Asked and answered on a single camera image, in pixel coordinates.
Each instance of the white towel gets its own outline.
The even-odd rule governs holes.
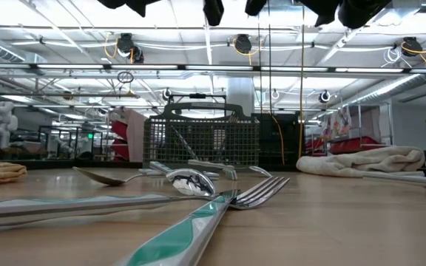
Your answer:
[[[363,177],[367,171],[416,171],[425,163],[424,152],[414,147],[386,147],[329,157],[301,157],[297,168],[330,177]]]

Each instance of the table surface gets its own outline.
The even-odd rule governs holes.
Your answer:
[[[133,169],[91,169],[127,178]],[[426,189],[413,185],[276,173],[291,181],[249,211],[228,211],[199,265],[426,265]],[[219,191],[263,180],[240,174],[215,181]],[[164,178],[122,187],[97,184],[72,169],[30,171],[0,185],[0,200],[75,199],[97,195],[178,195]],[[154,210],[54,219],[0,229],[0,265],[112,265],[204,202]]]

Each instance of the gray plastic basket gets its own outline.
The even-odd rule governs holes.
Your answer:
[[[231,112],[212,119],[176,115],[176,110],[209,109]],[[173,103],[144,123],[143,162],[184,166],[202,160],[233,166],[257,166],[259,121],[243,108],[223,103]]]

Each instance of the white robot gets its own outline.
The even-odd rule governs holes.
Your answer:
[[[18,118],[13,115],[14,103],[0,102],[0,148],[9,146],[10,133],[18,128]]]

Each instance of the ceiling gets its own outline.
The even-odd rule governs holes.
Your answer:
[[[247,16],[243,12],[246,0],[223,0],[225,13],[221,24],[218,27],[205,28],[202,1],[158,1],[147,6],[146,18],[141,18],[126,6],[117,10],[107,9],[96,0],[34,0],[35,8],[40,14],[21,1],[23,0],[0,0],[0,40],[16,49],[39,54],[47,63],[54,64],[107,64],[108,61],[113,64],[128,64],[128,59],[119,54],[110,58],[103,47],[105,42],[112,44],[115,38],[124,32],[133,34],[134,42],[143,50],[145,64],[251,64],[289,67],[299,66],[303,59],[306,66],[316,66],[319,63],[325,67],[408,67],[422,66],[424,61],[419,56],[402,57],[396,63],[387,64],[385,58],[394,43],[401,44],[405,36],[415,36],[426,50],[426,13],[417,13],[391,24],[381,24],[379,21],[369,23],[366,27],[350,33],[339,21],[314,28],[317,16],[306,10],[303,31],[305,49],[302,58],[302,12],[301,6],[298,5],[273,9],[269,19],[267,16]],[[66,36],[54,30],[41,14],[60,27]],[[251,56],[251,63],[247,55],[238,54],[229,45],[239,33],[249,34],[253,47],[263,45],[262,52]],[[71,47],[73,45],[67,38],[79,46],[84,46],[85,52]],[[343,38],[346,41],[342,48],[323,60],[331,48]],[[309,47],[311,42],[314,42],[314,48]],[[207,49],[208,45],[212,47],[211,55]],[[115,51],[113,46],[106,49],[110,55]],[[0,75],[11,78],[7,71],[0,70]],[[193,75],[187,79],[144,79],[145,83],[125,84],[120,91],[120,87],[117,87],[118,93],[131,90],[138,93],[140,99],[112,97],[109,94],[112,84],[106,79],[60,79],[55,80],[44,91],[70,90],[99,94],[99,97],[74,99],[80,104],[89,105],[102,100],[110,105],[148,106],[149,102],[154,103],[157,99],[146,90],[145,85],[159,96],[166,87],[177,93],[210,93],[213,90],[215,94],[224,94],[228,89],[229,78],[231,77],[228,75],[218,75],[214,76],[211,82],[208,75]],[[267,75],[253,79],[256,89],[268,91]],[[357,95],[382,80],[384,78],[305,78],[302,85],[304,94],[310,96],[306,98],[305,107],[318,106],[318,97],[311,96],[325,89],[337,96],[334,100],[336,103]],[[14,78],[13,81],[28,87],[34,87],[36,82],[27,78]],[[40,78],[40,86],[50,81],[51,78]],[[274,103],[281,106],[299,106],[299,78],[272,77],[271,85],[272,89],[282,94],[280,102]],[[61,98],[53,100],[67,104]]]

